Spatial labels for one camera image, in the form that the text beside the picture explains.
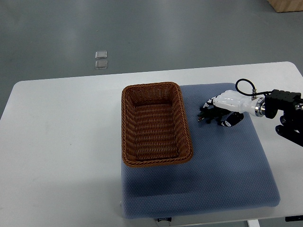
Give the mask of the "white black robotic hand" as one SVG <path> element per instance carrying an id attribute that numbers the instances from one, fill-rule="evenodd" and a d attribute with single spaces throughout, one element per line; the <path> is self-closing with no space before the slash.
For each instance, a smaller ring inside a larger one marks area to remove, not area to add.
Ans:
<path id="1" fill-rule="evenodd" d="M 210 98 L 202 107 L 203 110 L 228 111 L 227 118 L 216 117 L 218 125 L 232 127 L 244 118 L 244 113 L 262 117 L 265 115 L 265 99 L 256 94 L 246 96 L 240 92 L 226 90 L 225 92 Z"/>

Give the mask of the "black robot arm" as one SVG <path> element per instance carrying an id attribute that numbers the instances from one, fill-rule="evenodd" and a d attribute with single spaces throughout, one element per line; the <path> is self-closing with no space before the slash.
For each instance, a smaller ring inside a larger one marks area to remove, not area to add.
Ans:
<path id="1" fill-rule="evenodd" d="M 264 114 L 267 118 L 275 118 L 279 110 L 280 125 L 275 127 L 281 137 L 299 145 L 303 145 L 303 99 L 301 93 L 274 89 L 265 96 Z"/>

